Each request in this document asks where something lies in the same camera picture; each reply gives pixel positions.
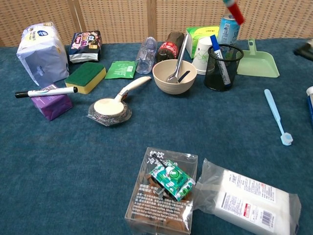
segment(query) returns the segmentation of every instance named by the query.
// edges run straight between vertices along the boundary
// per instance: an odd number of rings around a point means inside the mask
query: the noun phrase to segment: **yellow sponge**
[[[78,92],[88,94],[106,76],[106,68],[99,63],[85,62],[67,79],[67,87],[77,87]]]

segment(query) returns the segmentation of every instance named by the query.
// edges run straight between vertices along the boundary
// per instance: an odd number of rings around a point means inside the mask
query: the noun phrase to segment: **white package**
[[[26,28],[16,54],[41,88],[69,76],[67,54],[53,22]]]
[[[295,235],[301,204],[296,194],[204,160],[194,210],[214,214],[257,235]]]

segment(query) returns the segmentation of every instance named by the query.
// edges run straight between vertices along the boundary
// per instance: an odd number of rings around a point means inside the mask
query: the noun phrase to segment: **beige bowl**
[[[156,85],[167,94],[181,94],[187,91],[194,84],[197,70],[195,66],[187,61],[182,61],[179,70],[179,76],[182,76],[186,71],[190,71],[184,79],[177,84],[165,82],[165,80],[174,73],[177,60],[164,60],[157,63],[153,69],[153,77]]]

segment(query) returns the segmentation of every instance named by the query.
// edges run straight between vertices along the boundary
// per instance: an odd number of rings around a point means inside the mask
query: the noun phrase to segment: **green dustpan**
[[[254,38],[248,40],[249,49],[244,50],[240,60],[237,74],[257,77],[278,77],[279,72],[271,54],[257,51]]]

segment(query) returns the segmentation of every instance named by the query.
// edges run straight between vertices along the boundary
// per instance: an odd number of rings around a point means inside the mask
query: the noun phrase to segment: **pen holder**
[[[212,90],[224,92],[232,87],[239,61],[244,56],[244,52],[235,46],[219,45],[223,59],[219,59],[215,55],[213,47],[208,49],[209,59],[204,84]]]

